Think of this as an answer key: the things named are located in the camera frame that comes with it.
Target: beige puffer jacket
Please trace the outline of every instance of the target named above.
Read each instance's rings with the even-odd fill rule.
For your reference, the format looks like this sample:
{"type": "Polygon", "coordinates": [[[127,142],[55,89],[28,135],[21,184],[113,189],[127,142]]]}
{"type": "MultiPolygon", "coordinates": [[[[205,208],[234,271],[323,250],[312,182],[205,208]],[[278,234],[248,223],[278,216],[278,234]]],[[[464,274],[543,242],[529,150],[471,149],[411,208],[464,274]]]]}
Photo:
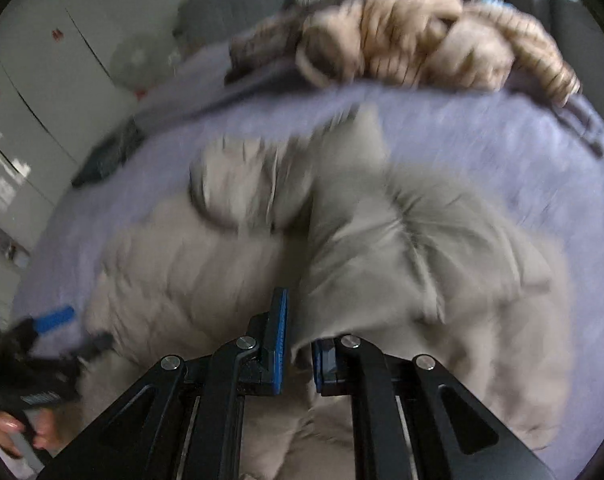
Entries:
{"type": "Polygon", "coordinates": [[[86,322],[114,334],[118,355],[84,381],[102,388],[84,398],[85,424],[122,377],[242,335],[278,285],[292,291],[301,367],[280,397],[247,399],[243,474],[354,478],[349,400],[318,397],[304,365],[310,341],[344,332],[434,355],[528,446],[552,439],[570,370],[560,252],[455,180],[390,167],[374,108],[311,139],[213,143],[191,194],[195,208],[168,199],[109,244],[86,322]]]}

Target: clothing pile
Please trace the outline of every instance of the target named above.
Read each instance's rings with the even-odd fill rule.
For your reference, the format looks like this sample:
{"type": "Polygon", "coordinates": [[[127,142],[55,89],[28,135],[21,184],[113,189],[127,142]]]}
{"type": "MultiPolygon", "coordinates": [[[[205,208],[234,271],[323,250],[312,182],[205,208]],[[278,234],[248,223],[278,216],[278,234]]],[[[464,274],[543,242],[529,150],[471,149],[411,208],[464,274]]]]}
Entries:
{"type": "Polygon", "coordinates": [[[191,192],[110,242],[85,322],[116,354],[85,377],[82,424],[162,356],[242,335],[275,286],[291,290],[289,370],[281,396],[246,400],[243,474],[354,478],[349,400],[317,396],[307,352],[341,333],[434,355],[528,446],[552,439],[570,373],[560,251],[458,179],[392,166],[370,105],[308,139],[214,142],[191,192]]]}
{"type": "Polygon", "coordinates": [[[553,38],[514,7],[478,0],[333,2],[309,7],[301,27],[299,12],[289,12],[260,25],[248,41],[236,40],[231,74],[255,63],[252,54],[284,32],[280,54],[294,47],[300,72],[320,87],[368,76],[396,85],[496,91],[515,67],[534,75],[560,106],[579,91],[553,38]]]}

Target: black device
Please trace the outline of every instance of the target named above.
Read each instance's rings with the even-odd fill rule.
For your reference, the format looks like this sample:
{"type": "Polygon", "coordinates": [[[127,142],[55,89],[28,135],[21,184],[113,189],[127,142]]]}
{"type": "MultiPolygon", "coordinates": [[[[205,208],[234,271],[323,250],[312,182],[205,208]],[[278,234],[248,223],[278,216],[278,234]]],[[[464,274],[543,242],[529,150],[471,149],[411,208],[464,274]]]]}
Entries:
{"type": "Polygon", "coordinates": [[[51,455],[32,448],[36,432],[26,412],[79,399],[77,382],[84,365],[113,343],[109,333],[100,333],[56,359],[31,356],[40,335],[68,322],[74,315],[73,309],[66,306],[47,316],[25,318],[0,332],[0,412],[9,413],[24,425],[24,434],[12,435],[13,443],[36,470],[48,463],[51,455]]]}
{"type": "MultiPolygon", "coordinates": [[[[245,336],[211,356],[164,357],[38,480],[236,480],[244,399],[281,389],[287,309],[276,289],[245,336]]],[[[313,367],[323,396],[351,396],[357,480],[553,478],[431,356],[402,360],[344,335],[313,344],[313,367]]]]}

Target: blue gripper pad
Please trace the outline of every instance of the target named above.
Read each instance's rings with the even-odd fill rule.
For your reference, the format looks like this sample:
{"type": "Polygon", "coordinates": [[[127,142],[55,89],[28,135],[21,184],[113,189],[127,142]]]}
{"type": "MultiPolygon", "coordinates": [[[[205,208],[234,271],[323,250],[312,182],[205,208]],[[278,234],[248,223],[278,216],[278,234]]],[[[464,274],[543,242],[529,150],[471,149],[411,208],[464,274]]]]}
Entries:
{"type": "Polygon", "coordinates": [[[270,353],[273,370],[273,395],[279,395],[282,391],[282,380],[284,378],[284,350],[287,336],[288,315],[288,290],[278,288],[273,294],[271,312],[269,314],[269,325],[275,327],[275,341],[273,351],[270,353]]]}
{"type": "Polygon", "coordinates": [[[319,341],[311,343],[311,354],[313,355],[313,379],[315,380],[315,390],[320,395],[324,386],[324,376],[322,374],[322,346],[319,341]]]}
{"type": "Polygon", "coordinates": [[[76,311],[71,305],[65,305],[62,308],[54,310],[45,316],[33,319],[33,328],[38,335],[43,335],[51,330],[70,323],[76,318],[76,311]]]}

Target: human hand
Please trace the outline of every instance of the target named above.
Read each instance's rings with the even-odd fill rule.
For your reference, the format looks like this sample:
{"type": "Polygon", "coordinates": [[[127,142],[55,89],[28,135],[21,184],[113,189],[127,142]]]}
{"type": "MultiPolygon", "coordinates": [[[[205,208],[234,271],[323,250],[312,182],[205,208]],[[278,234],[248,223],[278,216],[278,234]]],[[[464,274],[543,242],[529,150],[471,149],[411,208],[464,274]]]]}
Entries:
{"type": "MultiPolygon", "coordinates": [[[[24,425],[15,417],[12,417],[8,413],[0,412],[0,447],[15,456],[20,456],[20,452],[11,440],[11,434],[22,433],[24,429],[24,425]]],[[[44,408],[38,413],[35,422],[35,431],[36,436],[33,439],[33,447],[35,449],[55,449],[61,447],[53,411],[44,408]]]]}

